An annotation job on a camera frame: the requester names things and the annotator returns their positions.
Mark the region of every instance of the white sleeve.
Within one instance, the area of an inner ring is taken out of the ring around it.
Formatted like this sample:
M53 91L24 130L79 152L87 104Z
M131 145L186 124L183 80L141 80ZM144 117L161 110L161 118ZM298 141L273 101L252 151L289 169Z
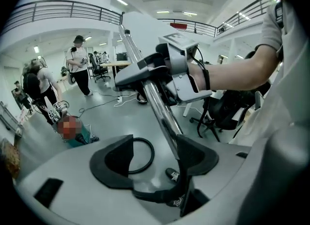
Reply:
M48 79L50 81L50 83L55 86L55 84L57 83L56 80L54 79L52 73L47 69L47 68L44 68L42 69L44 70L44 78L45 79Z
M73 60L73 54L71 52L71 48L68 49L66 57L67 57L67 60Z

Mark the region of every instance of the gray floor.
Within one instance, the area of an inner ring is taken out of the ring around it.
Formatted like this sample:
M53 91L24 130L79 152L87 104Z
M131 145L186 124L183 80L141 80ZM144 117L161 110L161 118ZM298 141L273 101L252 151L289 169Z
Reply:
M70 104L68 111L71 115L79 116L78 111L81 108L89 108L115 99L100 94L113 96L132 94L132 92L115 92L111 88L106 87L103 80L94 83L92 79L89 87L91 90L96 91L93 96L85 97L78 87L63 94L64 99ZM124 97L123 102L134 97ZM136 100L127 102L121 107L113 107L115 104L117 104L117 101L88 110L82 115L81 120L85 125L92 125L93 133L100 140L128 134L150 140L155 148L155 159L146 171L131 176L135 180L135 189L153 192L158 189L171 188L173 183L165 176L165 169L167 167L178 169L177 161L173 157L150 105L141 105ZM194 103L192 107L202 111L202 101ZM199 118L199 112L195 109L190 109L188 116L185 118L183 117L183 107L174 106L172 110L183 133L198 137L196 131L197 123L190 123L189 119L191 117ZM231 140L234 133L235 131L224 131L218 134L221 141L227 143ZM210 131L203 133L203 136L205 140L215 140ZM38 113L34 114L25 123L25 132L18 147L21 155L21 171L17 182L57 153L70 148L54 132L43 115ZM130 170L143 166L150 158L150 150L139 142L136 142L134 145L134 153L135 156L130 165ZM166 205L157 205L149 202L141 203L154 216L159 217L163 224L178 218L179 210L176 208L169 208ZM167 209L171 209L167 213L168 215L162 216L162 211L165 210L167 212Z

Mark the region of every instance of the column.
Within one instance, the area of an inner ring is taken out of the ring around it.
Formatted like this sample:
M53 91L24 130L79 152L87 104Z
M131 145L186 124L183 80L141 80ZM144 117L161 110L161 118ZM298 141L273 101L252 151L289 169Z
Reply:
M116 61L115 60L115 49L113 47L113 36L114 36L114 32L110 31L110 34L108 36L108 54L109 54L109 60L111 62Z
M233 38L231 41L231 46L229 48L227 63L232 63L234 60L234 57L237 54L238 54L237 43L236 43L236 40Z

